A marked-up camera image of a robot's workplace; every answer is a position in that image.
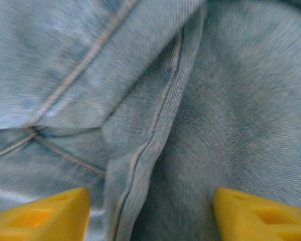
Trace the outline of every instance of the stitching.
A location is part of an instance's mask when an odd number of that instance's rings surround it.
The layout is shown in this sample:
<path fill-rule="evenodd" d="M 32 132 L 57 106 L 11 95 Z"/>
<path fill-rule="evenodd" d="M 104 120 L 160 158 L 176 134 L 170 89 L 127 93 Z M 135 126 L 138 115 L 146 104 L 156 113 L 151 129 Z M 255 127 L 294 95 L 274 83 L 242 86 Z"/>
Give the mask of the stitching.
<path fill-rule="evenodd" d="M 13 144 L 10 145 L 9 147 L 7 147 L 7 148 L 3 149 L 2 151 L 0 151 L 0 156 L 2 156 L 2 155 L 4 155 L 4 154 L 6 154 L 6 153 L 8 153 L 8 152 L 10 152 L 10 151 L 12 151 L 12 150 L 18 148 L 18 147 L 21 146 L 22 144 L 24 144 L 24 143 L 30 141 L 32 138 L 34 138 L 34 137 L 36 136 L 36 134 L 37 134 L 36 132 L 31 131 L 31 134 L 30 134 L 29 136 L 22 138 L 21 140 L 19 140 L 19 141 L 13 143 Z"/>
<path fill-rule="evenodd" d="M 49 96 L 46 102 L 37 110 L 35 115 L 26 124 L 27 127 L 33 126 L 42 115 L 54 104 L 54 102 L 66 91 L 66 89 L 78 78 L 78 76 L 88 67 L 92 60 L 100 52 L 101 48 L 114 33 L 126 15 L 139 0 L 127 0 L 123 7 L 109 21 L 108 27 L 97 37 L 83 59 L 77 64 L 72 72 L 65 78 L 62 84 Z"/>
<path fill-rule="evenodd" d="M 130 167 L 130 178 L 129 178 L 129 187 L 125 190 L 125 192 L 122 194 L 120 200 L 119 200 L 119 203 L 115 209 L 115 212 L 114 212 L 114 223 L 113 223 L 113 226 L 112 226 L 112 240 L 115 241 L 116 240 L 116 236 L 117 236 L 117 232 L 118 232 L 118 228 L 119 228 L 119 223 L 120 223 L 120 218 L 121 218 L 121 214 L 122 214 L 122 210 L 125 206 L 125 202 L 129 196 L 129 193 L 132 189 L 132 183 L 133 183 L 133 180 L 134 180 L 134 176 L 135 176 L 135 171 L 136 171 L 136 166 L 137 166 L 137 163 L 138 163 L 138 159 L 139 157 L 143 154 L 143 152 L 145 151 L 145 149 L 149 146 L 149 144 L 151 143 L 152 139 L 154 138 L 154 135 L 155 135 L 155 128 L 157 126 L 157 123 L 158 123 L 158 120 L 159 120 L 159 117 L 162 113 L 162 110 L 163 110 L 163 107 L 164 107 L 164 104 L 166 103 L 166 100 L 167 100 L 167 96 L 172 88 L 172 85 L 173 85 L 173 80 L 175 79 L 176 77 L 176 74 L 177 74 L 177 71 L 178 71 L 178 68 L 179 68 L 179 59 L 180 59 L 180 54 L 181 54 L 181 49 L 182 49 L 182 40 L 183 40 L 183 29 L 180 33 L 177 34 L 177 42 L 176 42 L 176 47 L 175 47 L 175 50 L 174 50 L 174 62 L 172 64 L 172 73 L 170 75 L 170 80 L 169 80 L 169 84 L 166 88 L 166 90 L 164 91 L 164 94 L 163 94 L 163 98 L 160 102 L 160 105 L 159 105 L 159 108 L 158 108 L 158 111 L 157 113 L 155 114 L 155 117 L 154 117 L 154 120 L 152 122 L 152 125 L 151 125 L 151 129 L 150 129 L 150 139 L 144 144 L 141 146 L 140 148 L 140 151 L 138 152 L 138 154 L 136 155 L 135 159 L 132 160 L 131 162 L 131 167 Z"/>
<path fill-rule="evenodd" d="M 86 169 L 88 169 L 89 171 L 92 171 L 94 173 L 97 173 L 98 175 L 105 177 L 106 173 L 104 170 L 99 169 L 93 165 L 90 165 L 88 163 L 86 163 L 85 161 L 70 155 L 69 153 L 65 152 L 64 150 L 60 149 L 59 147 L 57 147 L 54 144 L 51 144 L 50 142 L 48 142 L 47 140 L 45 140 L 43 137 L 41 136 L 34 136 L 35 140 L 37 140 L 38 142 L 40 142 L 42 145 L 44 145 L 45 147 L 51 149 L 52 151 L 54 151 L 55 153 L 57 153 L 58 155 L 62 156 L 63 158 L 79 165 L 82 166 Z"/>

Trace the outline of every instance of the light blue denim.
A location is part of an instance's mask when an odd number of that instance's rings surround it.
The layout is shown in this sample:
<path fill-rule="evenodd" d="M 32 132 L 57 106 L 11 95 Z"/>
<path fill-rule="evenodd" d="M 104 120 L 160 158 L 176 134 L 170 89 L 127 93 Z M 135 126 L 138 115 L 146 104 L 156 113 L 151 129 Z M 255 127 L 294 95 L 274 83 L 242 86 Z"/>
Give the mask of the light blue denim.
<path fill-rule="evenodd" d="M 301 207 L 301 1 L 0 0 L 0 210 L 78 186 L 86 241 L 219 241 L 217 186 Z"/>

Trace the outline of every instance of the yellow plastic piece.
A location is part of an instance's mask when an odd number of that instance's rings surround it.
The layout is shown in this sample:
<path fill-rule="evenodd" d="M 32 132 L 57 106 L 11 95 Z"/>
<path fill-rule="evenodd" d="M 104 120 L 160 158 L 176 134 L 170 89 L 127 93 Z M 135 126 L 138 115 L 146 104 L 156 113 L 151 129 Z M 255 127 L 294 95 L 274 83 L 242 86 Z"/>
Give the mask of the yellow plastic piece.
<path fill-rule="evenodd" d="M 0 212 L 0 241 L 82 241 L 90 212 L 86 188 L 75 188 Z"/>
<path fill-rule="evenodd" d="M 222 241 L 301 241 L 301 209 L 217 188 L 214 213 Z"/>

